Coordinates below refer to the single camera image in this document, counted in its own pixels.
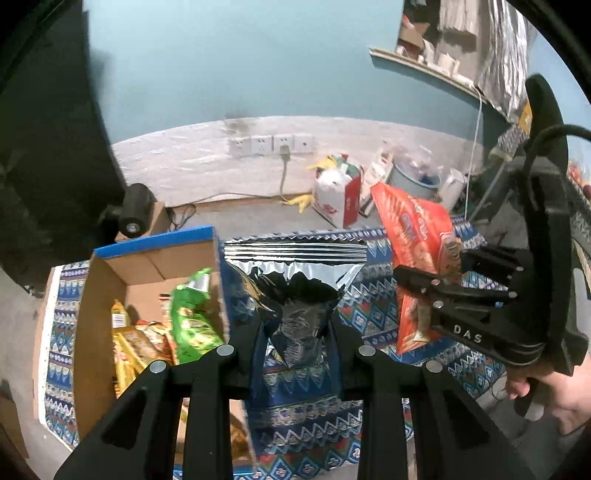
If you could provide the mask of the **person's right hand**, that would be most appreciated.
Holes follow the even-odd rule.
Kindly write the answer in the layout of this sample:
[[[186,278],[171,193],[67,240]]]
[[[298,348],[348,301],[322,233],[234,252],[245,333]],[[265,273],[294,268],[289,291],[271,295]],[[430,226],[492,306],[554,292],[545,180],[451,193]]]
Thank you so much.
[[[544,363],[523,369],[508,368],[506,391],[515,400],[525,397],[531,387],[530,379],[549,388],[545,408],[559,421],[563,435],[570,434],[590,421],[590,355],[574,369],[572,376],[552,370]]]

